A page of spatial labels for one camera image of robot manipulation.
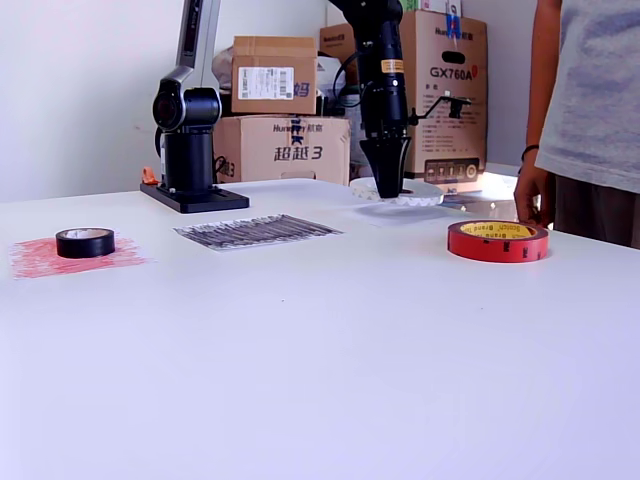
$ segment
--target red double-sided tape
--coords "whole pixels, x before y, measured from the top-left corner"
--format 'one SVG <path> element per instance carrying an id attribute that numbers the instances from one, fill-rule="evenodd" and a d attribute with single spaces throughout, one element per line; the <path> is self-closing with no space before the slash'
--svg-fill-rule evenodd
<path id="1" fill-rule="evenodd" d="M 549 232 L 515 222 L 463 222 L 449 227 L 449 251 L 481 262 L 527 263 L 546 258 Z"/>

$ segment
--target white paper plate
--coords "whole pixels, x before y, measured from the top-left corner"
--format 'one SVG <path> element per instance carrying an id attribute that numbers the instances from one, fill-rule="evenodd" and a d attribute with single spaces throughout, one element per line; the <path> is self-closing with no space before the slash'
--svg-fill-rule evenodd
<path id="1" fill-rule="evenodd" d="M 400 194 L 398 198 L 380 198 L 378 187 L 373 177 L 354 180 L 351 182 L 351 190 L 355 196 L 365 200 L 407 207 L 435 207 L 444 201 L 444 192 L 442 190 L 420 180 L 405 179 L 404 190 L 407 193 Z"/>

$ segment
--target red crayon marks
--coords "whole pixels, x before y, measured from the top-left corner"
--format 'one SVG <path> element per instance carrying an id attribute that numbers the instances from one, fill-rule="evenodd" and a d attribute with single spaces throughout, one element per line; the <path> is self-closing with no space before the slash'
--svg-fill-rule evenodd
<path id="1" fill-rule="evenodd" d="M 59 257 L 55 238 L 17 243 L 13 246 L 10 257 L 16 279 L 130 267 L 151 261 L 140 254 L 138 246 L 129 238 L 116 238 L 116 251 L 106 257 L 79 260 Z"/>

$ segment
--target robotic arm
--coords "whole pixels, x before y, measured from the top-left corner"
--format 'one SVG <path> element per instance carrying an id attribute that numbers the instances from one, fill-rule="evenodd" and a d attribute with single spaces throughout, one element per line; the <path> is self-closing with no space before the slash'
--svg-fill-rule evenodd
<path id="1" fill-rule="evenodd" d="M 330 0 L 351 24 L 356 39 L 360 107 L 366 140 L 360 146 L 371 165 L 381 198 L 402 192 L 405 161 L 411 143 L 409 125 L 418 125 L 441 101 L 451 103 L 452 118 L 460 118 L 466 99 L 441 97 L 422 116 L 407 111 L 398 0 Z"/>
<path id="2" fill-rule="evenodd" d="M 382 198 L 402 192 L 411 138 L 409 125 L 426 115 L 407 109 L 399 25 L 399 0 L 330 0 L 353 27 L 357 44 L 360 106 L 366 140 L 361 147 Z M 211 72 L 220 0 L 185 0 L 175 68 L 160 81 L 153 104 L 156 146 L 162 160 L 160 185 L 141 190 L 181 213 L 246 208 L 249 200 L 214 184 L 213 126 L 220 118 L 218 81 Z M 451 116 L 462 105 L 454 97 Z"/>

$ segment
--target gray t-shirt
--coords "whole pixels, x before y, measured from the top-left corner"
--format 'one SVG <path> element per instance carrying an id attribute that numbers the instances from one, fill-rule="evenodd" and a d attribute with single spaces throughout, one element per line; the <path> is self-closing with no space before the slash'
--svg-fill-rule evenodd
<path id="1" fill-rule="evenodd" d="M 537 165 L 640 193 L 640 0 L 563 0 Z"/>

